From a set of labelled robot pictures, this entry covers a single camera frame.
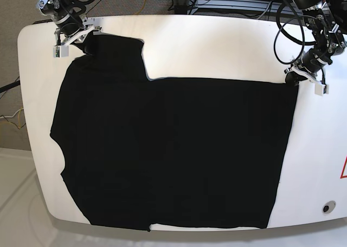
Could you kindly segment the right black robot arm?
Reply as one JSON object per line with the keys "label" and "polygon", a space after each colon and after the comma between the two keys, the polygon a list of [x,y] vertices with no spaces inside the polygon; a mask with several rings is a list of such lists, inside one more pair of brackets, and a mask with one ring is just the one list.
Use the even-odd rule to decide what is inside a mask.
{"label": "right black robot arm", "polygon": [[283,83],[274,65],[262,63],[266,55],[263,39],[244,53],[239,19],[229,31],[224,18],[212,23],[213,33],[198,26],[201,18],[190,16],[116,16],[95,18],[84,24],[76,8],[85,4],[75,0],[39,0],[41,13],[56,24],[58,41],[54,55],[75,46],[83,55],[66,70],[63,86],[82,83],[109,86],[113,83],[151,85],[161,82],[244,80]]}

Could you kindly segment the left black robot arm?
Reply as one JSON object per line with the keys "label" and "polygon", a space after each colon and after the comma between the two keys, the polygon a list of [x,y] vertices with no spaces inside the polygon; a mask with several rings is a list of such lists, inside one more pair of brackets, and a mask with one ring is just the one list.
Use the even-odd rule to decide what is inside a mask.
{"label": "left black robot arm", "polygon": [[[337,8],[330,8],[329,4],[325,0],[292,0],[293,3],[297,6],[299,10],[303,12],[302,16],[298,16],[298,14],[295,12],[294,17],[292,19],[289,19],[286,23],[281,25],[279,21],[279,17],[281,14],[282,9],[285,5],[289,5],[289,1],[282,0],[282,4],[280,8],[277,10],[276,14],[276,21],[277,26],[279,28],[278,33],[275,37],[273,49],[274,54],[277,60],[282,64],[290,65],[289,68],[285,69],[286,74],[286,83],[292,83],[293,85],[298,85],[300,81],[309,80],[310,82],[314,83],[316,87],[318,87],[318,90],[328,90],[328,84],[326,84],[325,81],[325,73],[324,73],[324,66],[326,64],[331,64],[331,57],[333,55],[339,55],[341,54],[344,49],[344,37],[342,34],[338,34],[340,32],[339,25],[342,25],[342,22],[339,23],[339,21],[336,23],[335,20],[335,9]],[[297,19],[300,25],[300,30],[302,34],[302,41],[296,40],[293,36],[288,34],[284,27],[287,25],[291,20]],[[309,28],[312,31],[312,35],[314,36],[315,41],[313,42],[313,45],[309,45],[309,42],[305,40],[304,31],[303,31],[303,25],[306,24],[307,28]],[[292,42],[299,44],[301,46],[301,51],[297,58],[292,59],[289,62],[283,62],[279,59],[277,52],[276,52],[276,41],[280,33],[283,33],[288,39],[290,39]],[[101,37],[106,37],[106,34],[97,32],[97,30],[93,30],[90,32],[84,43],[83,48],[81,49],[85,54],[91,55],[93,58],[96,58],[97,55],[101,56],[101,52],[107,52],[106,49],[101,49]],[[108,35],[107,37],[112,38],[112,40],[115,40],[115,38],[118,36],[114,35]],[[312,47],[308,52],[304,52],[304,46],[314,46]],[[317,72],[322,71],[322,80],[317,80]],[[161,79],[188,79],[187,77],[157,77],[154,79],[151,79],[147,72],[146,77],[145,76],[145,70],[142,71],[143,74],[141,74],[140,77],[135,77],[135,75],[128,75],[126,74],[124,76],[125,80],[135,80],[132,82],[152,82],[154,80],[161,80]]]}

